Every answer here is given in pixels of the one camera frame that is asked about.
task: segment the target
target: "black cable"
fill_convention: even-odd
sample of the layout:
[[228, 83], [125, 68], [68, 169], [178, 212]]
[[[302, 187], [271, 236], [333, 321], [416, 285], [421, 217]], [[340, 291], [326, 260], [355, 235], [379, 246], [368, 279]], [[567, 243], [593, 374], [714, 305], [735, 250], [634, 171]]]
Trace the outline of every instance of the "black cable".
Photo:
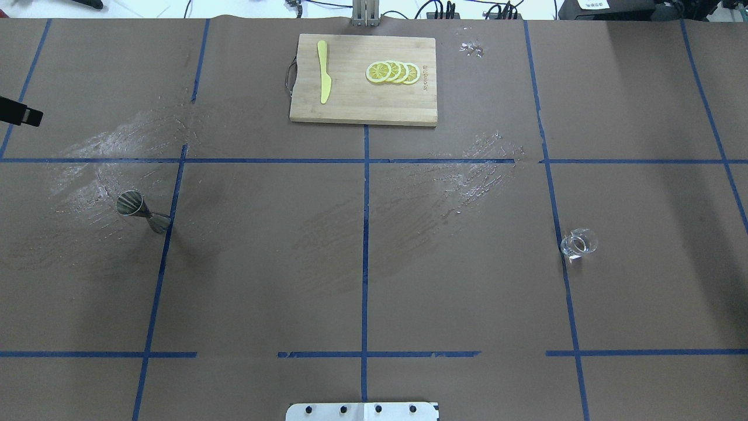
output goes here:
[[447, 2], [447, 17], [445, 19], [455, 19], [455, 9], [457, 8], [457, 3], [452, 3], [451, 1]]
[[290, 7], [296, 7], [296, 19], [301, 19], [301, 15], [304, 13], [301, 0], [286, 0], [286, 4]]
[[406, 19], [409, 19], [409, 18], [408, 18], [408, 17], [406, 16], [406, 15], [404, 15], [404, 14], [400, 13], [400, 12], [399, 12], [399, 11], [397, 11], [397, 10], [387, 10], [386, 12], [382, 13], [381, 15], [382, 15], [382, 16], [384, 16], [384, 15], [386, 15], [387, 13], [397, 13], [397, 14], [399, 14], [400, 16], [402, 16], [402, 17], [404, 17], [404, 18], [406, 18]]
[[323, 4], [325, 6], [335, 6], [340, 7], [341, 9], [352, 9], [353, 6], [345, 5], [345, 4], [335, 4], [335, 3], [325, 3], [323, 1], [317, 1], [317, 0], [306, 0], [307, 3], [314, 3], [314, 4]]
[[490, 19], [491, 18], [491, 11], [494, 10], [494, 7], [499, 8], [499, 14], [501, 15], [501, 3], [495, 3], [493, 6], [488, 8], [488, 11], [485, 12], [485, 18], [484, 19]]
[[436, 12], [434, 13], [434, 17], [437, 17], [438, 13], [444, 12], [444, 3], [442, 3], [441, 0], [428, 0], [426, 3], [423, 3], [423, 6], [421, 6], [420, 9], [418, 9], [418, 12], [416, 12], [416, 16], [413, 19], [418, 19], [418, 16], [420, 15], [420, 13], [423, 11], [424, 8], [426, 8], [426, 6], [429, 3], [437, 4], [437, 9], [436, 9]]

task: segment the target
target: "blue tape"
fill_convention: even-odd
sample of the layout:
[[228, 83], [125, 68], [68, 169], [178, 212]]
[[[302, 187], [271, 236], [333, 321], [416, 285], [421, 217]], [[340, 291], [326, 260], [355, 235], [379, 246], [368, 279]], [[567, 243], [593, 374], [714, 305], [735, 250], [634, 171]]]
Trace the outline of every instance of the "blue tape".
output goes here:
[[[527, 25], [527, 21], [523, 21], [524, 24], [524, 39], [527, 44], [527, 60], [530, 63], [530, 78], [533, 83], [533, 95], [535, 97], [535, 109], [538, 117], [538, 128], [540, 131], [540, 138], [543, 146], [543, 158], [545, 161], [545, 177], [548, 180], [548, 192], [551, 196], [551, 210], [553, 211], [554, 217], [554, 228], [556, 229], [556, 245], [561, 244], [561, 224], [559, 222], [559, 213], [556, 206], [556, 191], [554, 189], [554, 179], [551, 174], [551, 158], [548, 153], [548, 144], [545, 138], [545, 129], [543, 128], [543, 122], [540, 117], [540, 93], [538, 92], [538, 81], [535, 74], [535, 62], [533, 60], [533, 47], [530, 44], [530, 29]], [[568, 323], [571, 329], [571, 343], [574, 346], [575, 351], [579, 351], [579, 340], [577, 338], [577, 322], [574, 319], [574, 303], [571, 299], [571, 286], [568, 282], [568, 271], [566, 269], [566, 261], [560, 256], [561, 265], [563, 267], [563, 282], [566, 288], [566, 309], [568, 313]], [[589, 406], [587, 404], [587, 390], [584, 383], [584, 372], [582, 370], [582, 359], [579, 356], [575, 357], [577, 367], [577, 382], [579, 383], [579, 395], [582, 404], [582, 414], [585, 421], [589, 421]]]
[[245, 164], [363, 164], [355, 158], [188, 158], [187, 163], [245, 163]]
[[748, 349], [605, 349], [585, 351], [546, 351], [546, 357], [646, 357], [669, 355], [748, 355]]
[[164, 249], [161, 253], [161, 265], [159, 266], [159, 278], [156, 281], [156, 292], [153, 294], [153, 307], [150, 311], [150, 321], [148, 323], [148, 334], [145, 340], [145, 349], [143, 356], [143, 364], [141, 366], [140, 380], [138, 381], [138, 393], [135, 395], [135, 408], [132, 410], [132, 421], [138, 421], [140, 414], [140, 406], [143, 400], [143, 390], [145, 388], [145, 378], [148, 373], [148, 360], [150, 354], [150, 347], [153, 343], [153, 331], [156, 328], [156, 315], [159, 312], [159, 303], [161, 301], [161, 289], [164, 284], [164, 275], [166, 274], [166, 257], [169, 253], [169, 245], [171, 243], [171, 232], [174, 228], [174, 218], [177, 215], [177, 202], [180, 198], [180, 188], [182, 187], [182, 174], [185, 168], [185, 160], [187, 157], [188, 146], [182, 146], [182, 155], [180, 156], [180, 166], [177, 169], [177, 181], [174, 183], [174, 194], [171, 197], [171, 210], [169, 211], [169, 217], [171, 218], [171, 224], [166, 230], [166, 238], [164, 239]]
[[740, 194], [738, 194], [738, 187], [735, 186], [735, 179], [732, 177], [732, 170], [730, 169], [727, 155], [725, 154], [725, 148], [722, 146], [722, 139], [720, 138], [720, 132], [717, 130], [717, 124], [714, 123], [714, 116], [711, 114], [711, 108], [709, 107], [709, 101], [706, 99], [706, 93], [699, 77], [699, 71], [696, 69], [696, 62], [693, 60], [693, 53], [691, 52], [691, 43], [688, 40], [688, 33], [686, 31], [686, 22], [681, 19], [681, 32], [683, 33], [683, 42], [686, 46], [686, 52], [688, 53], [688, 61], [691, 64], [691, 70], [693, 71], [693, 78], [696, 80], [696, 87], [699, 88], [699, 94], [701, 95], [702, 102], [704, 103], [704, 109], [706, 110], [706, 116], [709, 119], [709, 125], [711, 126], [711, 132], [714, 134], [714, 141], [717, 143], [717, 149], [720, 150], [720, 156], [722, 157], [723, 164], [725, 166], [725, 173], [727, 179], [730, 182], [730, 188], [732, 189], [732, 195], [735, 197], [735, 203], [738, 205], [738, 211], [740, 212], [741, 219], [743, 220], [743, 227], [745, 228], [746, 234], [748, 234], [748, 217], [746, 217], [745, 208], [743, 208], [743, 201], [741, 200]]
[[143, 390], [145, 389], [145, 376], [148, 373], [148, 361], [148, 358], [143, 358], [141, 375], [138, 378], [138, 392], [135, 395], [135, 408], [132, 410], [132, 421], [138, 421], [138, 418], [140, 417], [140, 406], [143, 402]]
[[396, 159], [374, 159], [372, 164], [513, 164], [515, 160], [486, 159], [486, 158], [396, 158]]
[[[180, 158], [0, 158], [0, 163], [179, 163]], [[187, 158], [185, 163], [244, 163], [244, 164], [363, 164], [366, 160], [359, 158]], [[513, 164], [515, 160], [472, 160], [472, 159], [374, 159], [369, 164]]]
[[[37, 46], [37, 51], [34, 53], [34, 59], [31, 60], [31, 66], [28, 69], [28, 73], [26, 74], [26, 80], [23, 82], [23, 87], [21, 88], [21, 94], [18, 96], [18, 102], [22, 103], [23, 98], [26, 97], [26, 90], [28, 89], [28, 84], [31, 83], [31, 77], [34, 75], [34, 69], [37, 68], [37, 62], [39, 61], [39, 55], [42, 53], [42, 47], [44, 46], [44, 41], [46, 41], [46, 36], [49, 33], [49, 27], [52, 25], [52, 20], [47, 19], [46, 25], [44, 25], [44, 32], [42, 32], [42, 37], [39, 39], [39, 45]], [[10, 141], [10, 135], [13, 133], [13, 125], [8, 124], [7, 130], [5, 131], [5, 137], [2, 141], [2, 146], [0, 146], [0, 158], [5, 155], [5, 149], [7, 148], [7, 143]]]
[[474, 358], [480, 351], [370, 351], [369, 358]]
[[[474, 358], [481, 351], [367, 351], [369, 358]], [[279, 352], [278, 358], [361, 358], [360, 351]]]
[[617, 160], [617, 159], [592, 159], [592, 160], [541, 160], [538, 163], [551, 164], [723, 164], [722, 160]]
[[[128, 351], [0, 351], [0, 358], [143, 358]], [[152, 352], [149, 358], [197, 358], [197, 352]]]
[[361, 401], [368, 400], [368, 350], [369, 350], [369, 125], [364, 125], [364, 240], [361, 275]]
[[151, 163], [178, 163], [179, 158], [1, 158], [0, 163], [71, 163], [71, 164], [88, 164], [88, 163], [130, 163], [130, 164], [151, 164]]
[[192, 89], [192, 102], [197, 99], [197, 88], [200, 86], [200, 74], [203, 72], [203, 58], [205, 57], [205, 44], [208, 41], [208, 30], [210, 29], [210, 19], [205, 19], [203, 28], [203, 43], [200, 46], [200, 58], [197, 60], [197, 72], [194, 75], [194, 87]]

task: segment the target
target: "brown table surface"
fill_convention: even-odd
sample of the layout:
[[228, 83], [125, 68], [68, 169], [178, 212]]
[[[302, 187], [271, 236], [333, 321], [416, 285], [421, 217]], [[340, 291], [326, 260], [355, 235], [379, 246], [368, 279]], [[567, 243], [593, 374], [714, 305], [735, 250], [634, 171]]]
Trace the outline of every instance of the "brown table surface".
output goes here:
[[[747, 28], [0, 19], [0, 419], [748, 419]], [[438, 126], [291, 123], [300, 33], [435, 37]]]

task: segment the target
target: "clear glass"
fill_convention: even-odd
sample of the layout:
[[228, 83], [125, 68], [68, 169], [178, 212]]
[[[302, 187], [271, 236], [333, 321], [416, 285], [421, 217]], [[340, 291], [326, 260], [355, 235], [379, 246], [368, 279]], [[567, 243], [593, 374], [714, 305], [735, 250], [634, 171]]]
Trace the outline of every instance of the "clear glass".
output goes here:
[[574, 260], [598, 249], [598, 236], [589, 228], [577, 228], [561, 241], [561, 252]]

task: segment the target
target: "black device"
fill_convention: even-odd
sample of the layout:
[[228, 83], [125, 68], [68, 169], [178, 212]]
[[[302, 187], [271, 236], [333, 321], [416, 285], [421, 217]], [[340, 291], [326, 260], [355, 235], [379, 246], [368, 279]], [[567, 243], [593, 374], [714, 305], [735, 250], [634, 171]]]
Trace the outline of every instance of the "black device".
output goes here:
[[[583, 0], [582, 3], [598, 3]], [[565, 0], [559, 9], [559, 19], [565, 20], [650, 20], [655, 11], [655, 0], [608, 0], [608, 9], [584, 10], [577, 0]]]
[[31, 109], [18, 101], [9, 100], [6, 97], [0, 97], [0, 121], [15, 124], [29, 124], [39, 127], [42, 122], [44, 113], [36, 109]]
[[102, 10], [104, 8], [104, 4], [101, 2], [101, 0], [73, 0], [75, 3], [85, 4], [86, 6], [91, 6], [96, 10]]

